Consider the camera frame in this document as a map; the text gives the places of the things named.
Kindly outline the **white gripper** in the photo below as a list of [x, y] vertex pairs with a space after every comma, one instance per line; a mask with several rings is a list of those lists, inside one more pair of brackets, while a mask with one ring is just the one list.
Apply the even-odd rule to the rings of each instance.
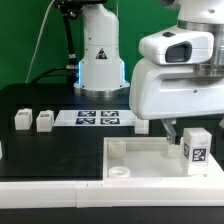
[[[196, 76], [192, 65], [159, 66], [143, 58], [133, 71], [129, 106], [142, 120], [162, 119], [168, 143], [179, 145], [172, 118], [224, 113], [224, 78]], [[224, 130], [224, 117], [219, 128]]]

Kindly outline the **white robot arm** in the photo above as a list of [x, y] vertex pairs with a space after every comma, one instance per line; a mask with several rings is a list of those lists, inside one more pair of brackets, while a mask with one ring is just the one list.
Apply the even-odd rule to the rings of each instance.
[[159, 0], [179, 11], [177, 24], [140, 40], [143, 58], [131, 82], [124, 79], [119, 57], [118, 20], [104, 1], [58, 4], [71, 17], [83, 11], [85, 53], [76, 92], [98, 96], [129, 88], [132, 112], [140, 119], [162, 120], [172, 143], [174, 119], [224, 113], [224, 0]]

